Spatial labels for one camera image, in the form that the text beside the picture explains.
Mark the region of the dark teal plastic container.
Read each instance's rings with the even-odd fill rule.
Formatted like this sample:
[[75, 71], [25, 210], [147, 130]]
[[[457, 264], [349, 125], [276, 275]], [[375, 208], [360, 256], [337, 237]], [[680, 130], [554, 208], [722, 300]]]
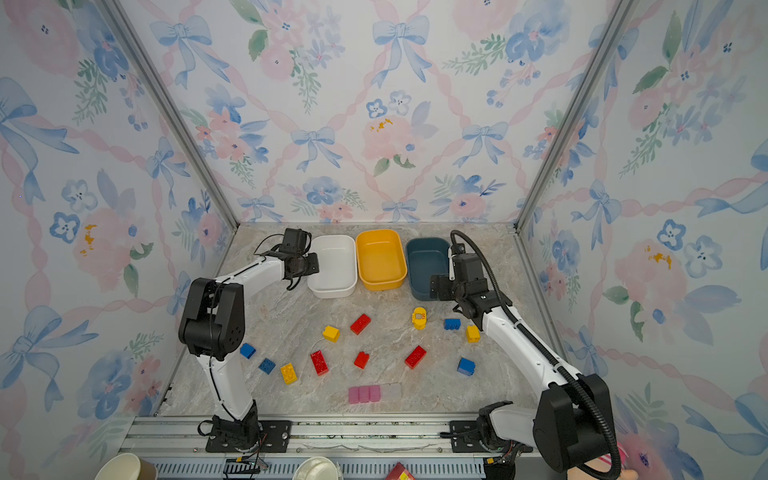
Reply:
[[438, 237], [419, 237], [406, 244], [406, 262], [412, 296], [431, 301], [430, 281], [433, 275], [447, 275], [449, 243]]

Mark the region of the yellow small lego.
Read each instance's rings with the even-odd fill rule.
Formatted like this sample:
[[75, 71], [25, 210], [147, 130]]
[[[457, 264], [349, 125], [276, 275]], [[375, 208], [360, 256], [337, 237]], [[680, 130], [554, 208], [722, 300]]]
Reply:
[[480, 330], [475, 325], [468, 325], [465, 330], [465, 336], [468, 343], [477, 343], [480, 338]]

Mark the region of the yellow rounded 120 lego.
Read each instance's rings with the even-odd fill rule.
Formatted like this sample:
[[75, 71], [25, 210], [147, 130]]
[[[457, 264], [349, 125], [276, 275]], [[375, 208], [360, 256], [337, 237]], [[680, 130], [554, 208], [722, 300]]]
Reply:
[[423, 307], [416, 307], [412, 313], [412, 326], [416, 330], [423, 330], [427, 324], [427, 312]]

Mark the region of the white plastic container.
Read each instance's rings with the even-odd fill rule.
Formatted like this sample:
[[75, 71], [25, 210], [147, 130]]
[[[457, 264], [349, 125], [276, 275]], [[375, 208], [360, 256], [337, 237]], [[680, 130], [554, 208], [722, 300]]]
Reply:
[[312, 241], [319, 272], [308, 277], [310, 291], [320, 299], [350, 296], [358, 282], [355, 240], [348, 235], [322, 235]]

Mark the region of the blue square lego brick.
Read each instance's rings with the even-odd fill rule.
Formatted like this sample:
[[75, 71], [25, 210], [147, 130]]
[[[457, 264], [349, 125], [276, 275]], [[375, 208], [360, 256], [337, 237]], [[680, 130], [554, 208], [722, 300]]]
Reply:
[[466, 358], [461, 358], [459, 360], [457, 371], [460, 374], [471, 377], [474, 375], [475, 370], [476, 370], [476, 364], [473, 361]]

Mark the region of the yellow square lego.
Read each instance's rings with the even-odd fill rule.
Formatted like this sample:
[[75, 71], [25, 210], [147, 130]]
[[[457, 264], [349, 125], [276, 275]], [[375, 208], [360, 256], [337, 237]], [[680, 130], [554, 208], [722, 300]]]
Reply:
[[322, 331], [322, 336], [327, 341], [336, 343], [340, 338], [340, 330], [333, 326], [326, 326]]

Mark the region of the red long lego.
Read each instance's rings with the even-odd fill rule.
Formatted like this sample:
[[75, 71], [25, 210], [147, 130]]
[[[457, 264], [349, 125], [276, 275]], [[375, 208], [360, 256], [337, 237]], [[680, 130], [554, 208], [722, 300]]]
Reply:
[[355, 335], [360, 335], [370, 325], [371, 321], [372, 319], [367, 314], [362, 314], [350, 325], [350, 330]]
[[323, 376], [329, 372], [328, 364], [321, 350], [316, 350], [312, 352], [310, 354], [310, 359], [311, 359], [313, 368], [318, 376]]

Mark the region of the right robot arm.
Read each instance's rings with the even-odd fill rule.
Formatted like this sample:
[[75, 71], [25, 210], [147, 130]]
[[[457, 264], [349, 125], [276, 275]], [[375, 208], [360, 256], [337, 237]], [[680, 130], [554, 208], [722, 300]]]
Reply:
[[473, 439], [494, 453], [533, 447], [559, 473], [577, 468], [596, 479], [620, 476], [622, 461], [604, 381], [557, 355], [506, 295], [488, 289], [485, 278], [459, 281], [434, 275], [430, 297], [454, 301], [455, 310], [502, 348], [538, 396], [534, 408], [511, 401], [483, 407], [475, 431], [459, 433], [459, 438]]

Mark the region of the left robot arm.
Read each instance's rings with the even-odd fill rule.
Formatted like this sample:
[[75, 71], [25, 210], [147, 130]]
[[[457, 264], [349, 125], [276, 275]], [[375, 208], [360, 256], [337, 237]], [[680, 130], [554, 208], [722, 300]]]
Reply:
[[319, 272], [315, 253], [270, 251], [244, 268], [215, 279], [198, 278], [188, 291], [178, 337], [197, 358], [220, 412], [203, 421], [208, 453], [251, 454], [268, 437], [245, 383], [240, 349], [246, 333], [246, 301], [264, 288]]

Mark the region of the yellow plastic container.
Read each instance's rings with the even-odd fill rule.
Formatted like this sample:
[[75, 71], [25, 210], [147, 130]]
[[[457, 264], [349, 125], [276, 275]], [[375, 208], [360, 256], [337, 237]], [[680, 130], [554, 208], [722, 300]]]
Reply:
[[407, 276], [403, 245], [392, 229], [368, 230], [356, 237], [360, 280], [370, 291], [400, 288]]

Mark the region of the dark blue lego left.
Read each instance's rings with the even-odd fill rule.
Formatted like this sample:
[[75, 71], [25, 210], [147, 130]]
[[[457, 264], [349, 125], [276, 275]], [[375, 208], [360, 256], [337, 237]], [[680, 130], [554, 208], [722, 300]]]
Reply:
[[271, 374], [275, 367], [276, 364], [269, 358], [264, 358], [259, 364], [259, 370], [267, 375]]

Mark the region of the red small lego centre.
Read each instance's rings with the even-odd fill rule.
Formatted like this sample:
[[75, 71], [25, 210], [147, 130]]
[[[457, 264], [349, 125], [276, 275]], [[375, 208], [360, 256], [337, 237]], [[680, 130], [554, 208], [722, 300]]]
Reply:
[[370, 354], [369, 353], [366, 353], [364, 351], [360, 351], [357, 354], [353, 364], [357, 368], [359, 368], [361, 370], [364, 370], [366, 368], [366, 366], [367, 366], [367, 363], [369, 362], [369, 359], [370, 359]]

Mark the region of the pink translucent block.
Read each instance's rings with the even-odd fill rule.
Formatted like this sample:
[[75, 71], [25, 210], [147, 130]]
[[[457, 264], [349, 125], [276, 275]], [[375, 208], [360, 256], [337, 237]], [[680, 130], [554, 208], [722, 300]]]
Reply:
[[399, 400], [402, 387], [399, 383], [354, 386], [348, 389], [348, 403], [367, 404]]

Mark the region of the pink plush toy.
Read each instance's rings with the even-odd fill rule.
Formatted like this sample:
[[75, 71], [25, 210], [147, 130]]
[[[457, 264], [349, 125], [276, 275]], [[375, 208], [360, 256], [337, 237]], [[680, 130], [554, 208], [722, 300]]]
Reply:
[[[591, 460], [587, 462], [586, 465], [600, 473], [606, 473], [610, 470], [610, 461], [608, 460], [607, 456]], [[630, 469], [623, 469], [618, 477], [619, 480], [637, 480], [638, 478], [639, 478], [638, 473]], [[583, 470], [577, 467], [571, 468], [567, 471], [567, 479], [568, 480], [596, 480], [594, 476], [584, 472]]]

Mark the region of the paper cup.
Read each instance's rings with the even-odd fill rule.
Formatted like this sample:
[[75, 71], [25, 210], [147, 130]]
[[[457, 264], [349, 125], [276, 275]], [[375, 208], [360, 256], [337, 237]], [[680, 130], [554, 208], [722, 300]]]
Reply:
[[107, 461], [95, 480], [157, 480], [156, 467], [132, 453], [121, 453]]

